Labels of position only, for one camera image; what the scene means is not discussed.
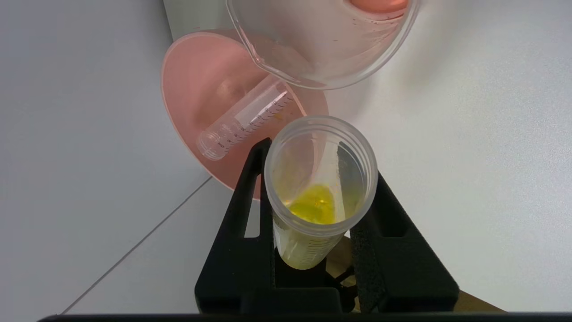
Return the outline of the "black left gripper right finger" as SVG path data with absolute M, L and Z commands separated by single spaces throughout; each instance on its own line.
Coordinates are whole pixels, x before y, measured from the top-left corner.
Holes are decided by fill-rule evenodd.
M 362 313 L 449 312 L 459 286 L 378 176 L 372 205 L 350 230 Z

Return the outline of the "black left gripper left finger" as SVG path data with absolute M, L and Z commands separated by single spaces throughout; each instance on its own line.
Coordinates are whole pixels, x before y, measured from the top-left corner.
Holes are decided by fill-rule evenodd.
M 259 235 L 245 237 L 257 178 L 272 141 L 256 143 L 244 163 L 237 185 L 206 263 L 194 288 L 201 314 L 236 314 L 244 296 L 274 287 L 274 236 L 272 208 L 261 183 Z

